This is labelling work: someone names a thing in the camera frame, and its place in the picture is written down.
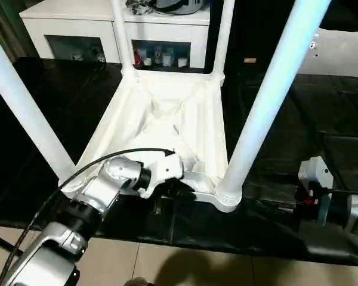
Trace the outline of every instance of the white pole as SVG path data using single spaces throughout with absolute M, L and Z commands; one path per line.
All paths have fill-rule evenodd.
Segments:
M 226 63 L 229 34 L 233 18 L 234 0 L 224 0 L 223 13 L 221 15 L 219 36 L 215 54 L 214 69 L 212 74 L 224 77 L 224 65 Z
M 73 161 L 49 126 L 1 46 L 0 94 L 58 178 L 64 181 L 72 175 L 75 171 Z M 16 139 L 14 138 L 13 148 L 15 147 Z
M 117 40 L 117 46 L 121 53 L 122 70 L 133 70 L 133 56 L 130 53 L 128 38 L 126 34 L 126 28 L 124 23 L 124 17 L 122 14 L 121 0 L 112 0 L 113 16 L 114 16 L 114 28 L 115 38 Z
M 216 195 L 226 204 L 241 187 L 307 53 L 331 0 L 296 0 Z

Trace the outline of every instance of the glass cabinet door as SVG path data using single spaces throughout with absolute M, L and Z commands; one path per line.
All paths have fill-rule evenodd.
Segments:
M 106 62 L 100 38 L 55 35 L 45 37 L 56 59 Z
M 191 43 L 131 40 L 139 67 L 189 67 Z

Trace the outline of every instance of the red component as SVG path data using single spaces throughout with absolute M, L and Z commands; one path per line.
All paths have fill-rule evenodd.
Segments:
M 135 65 L 137 66 L 142 65 L 142 58 L 138 55 L 138 52 L 136 50 L 134 50 L 134 60 L 135 60 Z
M 306 204 L 307 206 L 311 206 L 312 204 L 314 204 L 314 200 L 304 200 L 304 204 Z

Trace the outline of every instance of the small container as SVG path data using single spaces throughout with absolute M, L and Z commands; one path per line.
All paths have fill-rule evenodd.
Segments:
M 162 46 L 154 47 L 154 63 L 162 64 Z
M 145 58 L 144 61 L 143 61 L 143 64 L 146 66 L 146 67 L 149 67 L 152 65 L 152 60 L 151 58 Z
M 188 59 L 187 58 L 178 58 L 178 67 L 187 66 Z
M 163 59 L 163 66 L 164 67 L 171 67 L 172 65 L 172 55 L 169 52 L 164 52 L 162 54 L 162 59 Z

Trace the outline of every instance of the tile floor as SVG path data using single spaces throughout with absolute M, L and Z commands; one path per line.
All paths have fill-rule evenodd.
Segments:
M 0 237 L 14 244 L 20 232 L 0 228 Z M 36 235 L 29 233 L 21 248 L 29 245 Z M 78 264 L 79 286 L 122 286 L 131 277 L 139 276 L 156 286 L 358 286 L 358 267 L 251 258 L 98 238 L 89 244 Z M 0 249 L 0 270 L 6 255 Z

